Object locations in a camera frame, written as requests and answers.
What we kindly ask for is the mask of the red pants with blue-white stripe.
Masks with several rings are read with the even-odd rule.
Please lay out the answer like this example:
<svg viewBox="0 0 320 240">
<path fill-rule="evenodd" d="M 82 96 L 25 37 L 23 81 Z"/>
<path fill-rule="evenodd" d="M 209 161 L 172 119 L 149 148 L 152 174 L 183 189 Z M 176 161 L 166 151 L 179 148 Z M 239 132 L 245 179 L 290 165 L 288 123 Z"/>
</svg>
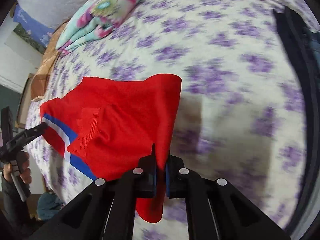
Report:
<svg viewBox="0 0 320 240">
<path fill-rule="evenodd" d="M 143 81 L 83 80 L 62 98 L 40 107 L 43 137 L 91 179 L 111 181 L 151 154 L 158 169 L 156 195 L 139 198 L 136 210 L 149 223 L 163 214 L 164 171 L 180 102 L 182 80 L 157 74 Z"/>
</svg>

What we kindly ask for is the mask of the brown wooden headboard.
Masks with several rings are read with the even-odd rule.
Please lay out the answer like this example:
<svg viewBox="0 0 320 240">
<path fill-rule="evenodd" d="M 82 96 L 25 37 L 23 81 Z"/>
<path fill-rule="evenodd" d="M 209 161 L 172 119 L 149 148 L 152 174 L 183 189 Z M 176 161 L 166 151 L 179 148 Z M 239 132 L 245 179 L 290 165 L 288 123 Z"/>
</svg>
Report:
<svg viewBox="0 0 320 240">
<path fill-rule="evenodd" d="M 27 123 L 27 115 L 31 102 L 39 101 L 44 98 L 51 72 L 60 55 L 55 47 L 68 22 L 69 19 L 63 22 L 63 24 L 54 31 L 52 38 L 44 51 L 37 72 L 35 74 L 29 74 L 18 104 L 14 127 L 24 129 Z"/>
</svg>

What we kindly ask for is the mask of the teal cloth on floor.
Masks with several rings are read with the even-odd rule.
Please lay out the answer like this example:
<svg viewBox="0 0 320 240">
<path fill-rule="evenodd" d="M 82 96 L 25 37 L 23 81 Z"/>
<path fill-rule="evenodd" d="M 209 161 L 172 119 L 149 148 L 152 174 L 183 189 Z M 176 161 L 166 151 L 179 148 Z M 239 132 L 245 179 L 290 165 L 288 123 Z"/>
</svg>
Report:
<svg viewBox="0 0 320 240">
<path fill-rule="evenodd" d="M 50 220 L 65 206 L 64 202 L 53 192 L 43 193 L 37 202 L 39 220 Z"/>
</svg>

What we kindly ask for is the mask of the purple floral bed sheet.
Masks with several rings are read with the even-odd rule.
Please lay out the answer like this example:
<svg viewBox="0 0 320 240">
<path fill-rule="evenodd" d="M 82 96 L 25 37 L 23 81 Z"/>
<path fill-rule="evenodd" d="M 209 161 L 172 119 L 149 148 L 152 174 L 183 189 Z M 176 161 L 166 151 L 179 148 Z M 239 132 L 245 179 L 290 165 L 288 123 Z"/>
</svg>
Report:
<svg viewBox="0 0 320 240">
<path fill-rule="evenodd" d="M 180 76 L 172 154 L 226 178 L 284 228 L 306 162 L 303 95 L 273 16 L 284 8 L 319 29 L 304 0 L 142 0 L 119 29 L 58 59 L 44 99 L 85 76 Z"/>
</svg>

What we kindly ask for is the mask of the folded teal pink floral quilt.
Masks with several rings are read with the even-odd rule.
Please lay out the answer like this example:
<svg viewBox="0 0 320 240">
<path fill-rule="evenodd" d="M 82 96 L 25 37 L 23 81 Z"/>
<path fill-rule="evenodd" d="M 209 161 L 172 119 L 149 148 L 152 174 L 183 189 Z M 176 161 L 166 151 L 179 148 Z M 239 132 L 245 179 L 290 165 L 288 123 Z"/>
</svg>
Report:
<svg viewBox="0 0 320 240">
<path fill-rule="evenodd" d="M 88 0 L 68 21 L 56 50 L 67 55 L 117 29 L 140 0 Z"/>
</svg>

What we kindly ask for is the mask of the dark folded pants stack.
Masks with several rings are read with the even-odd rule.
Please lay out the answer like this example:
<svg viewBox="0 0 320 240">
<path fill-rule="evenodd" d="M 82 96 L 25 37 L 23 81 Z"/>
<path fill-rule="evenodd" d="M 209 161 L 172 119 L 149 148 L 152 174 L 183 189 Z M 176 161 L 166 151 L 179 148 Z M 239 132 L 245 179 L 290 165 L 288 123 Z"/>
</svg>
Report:
<svg viewBox="0 0 320 240">
<path fill-rule="evenodd" d="M 292 239 L 312 239 L 319 229 L 319 32 L 310 31 L 301 16 L 288 7 L 273 14 L 277 33 L 302 88 L 306 116 L 302 189 L 286 231 Z"/>
</svg>

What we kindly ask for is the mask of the blue wall poster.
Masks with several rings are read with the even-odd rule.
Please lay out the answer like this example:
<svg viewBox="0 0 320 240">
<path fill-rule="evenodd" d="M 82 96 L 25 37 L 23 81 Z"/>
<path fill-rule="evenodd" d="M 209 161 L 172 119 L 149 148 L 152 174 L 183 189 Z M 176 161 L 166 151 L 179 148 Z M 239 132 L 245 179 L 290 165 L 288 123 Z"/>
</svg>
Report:
<svg viewBox="0 0 320 240">
<path fill-rule="evenodd" d="M 48 28 L 42 23 L 30 17 L 20 6 L 16 4 L 13 16 L 14 22 L 18 25 L 14 29 L 22 40 L 31 45 L 41 54 L 44 54 L 54 29 Z"/>
</svg>

